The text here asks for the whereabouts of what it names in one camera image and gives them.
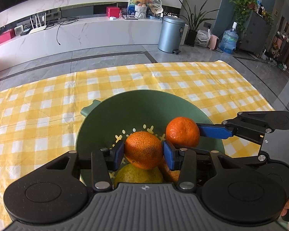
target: stuffed toy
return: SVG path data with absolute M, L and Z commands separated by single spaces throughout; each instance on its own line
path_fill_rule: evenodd
M 137 6 L 148 6 L 150 7 L 151 5 L 149 4 L 151 2 L 151 0 L 135 0 L 135 4 Z

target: silver trash can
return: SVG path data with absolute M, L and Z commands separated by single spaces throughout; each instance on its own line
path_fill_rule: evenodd
M 162 29 L 158 48 L 161 51 L 178 54 L 180 42 L 183 35 L 185 21 L 180 18 L 163 17 Z

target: white cap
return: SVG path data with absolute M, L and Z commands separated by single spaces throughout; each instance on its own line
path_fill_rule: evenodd
M 238 25 L 238 23 L 234 22 L 232 28 L 236 29 L 237 25 Z

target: water dispenser bottle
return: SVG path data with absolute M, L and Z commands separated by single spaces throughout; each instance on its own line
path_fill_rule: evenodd
M 226 30 L 224 32 L 223 39 L 219 45 L 219 48 L 222 51 L 231 54 L 233 52 L 233 50 L 235 49 L 238 38 L 239 38 L 239 36 L 235 30 L 236 28 L 237 28 L 237 23 L 234 22 L 232 29 Z

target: checkered tablecloth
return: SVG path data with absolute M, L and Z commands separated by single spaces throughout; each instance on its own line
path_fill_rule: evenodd
M 228 64 L 217 61 L 138 64 L 61 75 L 0 92 L 0 230 L 10 218 L 6 187 L 75 148 L 93 99 L 137 89 L 162 90 L 200 108 L 213 123 L 238 111 L 273 110 L 259 92 Z M 256 155 L 259 146 L 237 137 L 223 140 L 232 157 Z

